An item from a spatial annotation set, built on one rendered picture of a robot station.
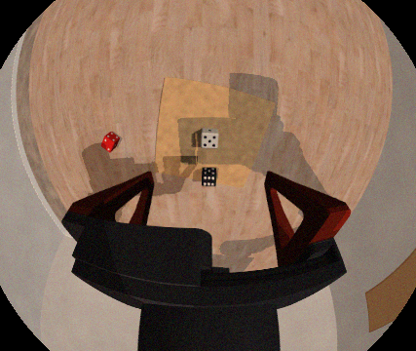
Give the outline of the red dice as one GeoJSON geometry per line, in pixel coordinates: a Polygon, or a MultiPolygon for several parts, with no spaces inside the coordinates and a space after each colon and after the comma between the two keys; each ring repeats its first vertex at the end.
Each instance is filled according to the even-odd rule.
{"type": "Polygon", "coordinates": [[[104,137],[101,147],[103,147],[108,152],[111,152],[117,146],[119,140],[120,138],[118,136],[110,132],[104,137]]]}

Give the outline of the beige die with black pips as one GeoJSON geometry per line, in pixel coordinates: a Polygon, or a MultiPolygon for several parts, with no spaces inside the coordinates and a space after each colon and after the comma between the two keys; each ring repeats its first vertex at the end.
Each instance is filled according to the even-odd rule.
{"type": "Polygon", "coordinates": [[[201,147],[202,148],[217,148],[218,145],[218,130],[202,128],[201,147]]]}

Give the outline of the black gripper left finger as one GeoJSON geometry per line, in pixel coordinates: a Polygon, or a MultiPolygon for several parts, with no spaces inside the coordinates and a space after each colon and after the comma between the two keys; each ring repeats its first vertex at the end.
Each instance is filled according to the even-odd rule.
{"type": "Polygon", "coordinates": [[[147,225],[153,190],[152,173],[146,172],[72,203],[68,212],[116,221],[115,213],[141,192],[129,223],[147,225]]]}

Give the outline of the orange flat mat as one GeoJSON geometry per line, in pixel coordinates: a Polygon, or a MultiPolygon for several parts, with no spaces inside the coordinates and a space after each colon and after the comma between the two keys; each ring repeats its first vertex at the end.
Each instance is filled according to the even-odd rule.
{"type": "Polygon", "coordinates": [[[216,183],[244,188],[275,103],[210,83],[165,77],[155,173],[202,180],[216,168],[216,183]],[[202,128],[217,129],[218,148],[202,148],[202,128]]]}

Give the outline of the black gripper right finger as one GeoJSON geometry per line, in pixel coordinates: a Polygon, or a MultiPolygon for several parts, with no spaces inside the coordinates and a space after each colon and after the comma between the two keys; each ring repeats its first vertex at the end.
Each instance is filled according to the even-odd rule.
{"type": "Polygon", "coordinates": [[[311,244],[333,238],[351,214],[345,202],[270,171],[264,187],[278,267],[292,264],[311,244]],[[304,218],[295,234],[277,191],[303,212],[304,218]]]}

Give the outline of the black die with white pips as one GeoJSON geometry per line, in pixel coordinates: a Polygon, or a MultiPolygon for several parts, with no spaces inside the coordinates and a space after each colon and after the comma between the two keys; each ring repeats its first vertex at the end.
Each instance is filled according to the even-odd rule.
{"type": "Polygon", "coordinates": [[[202,169],[202,186],[216,186],[216,168],[202,169]]]}

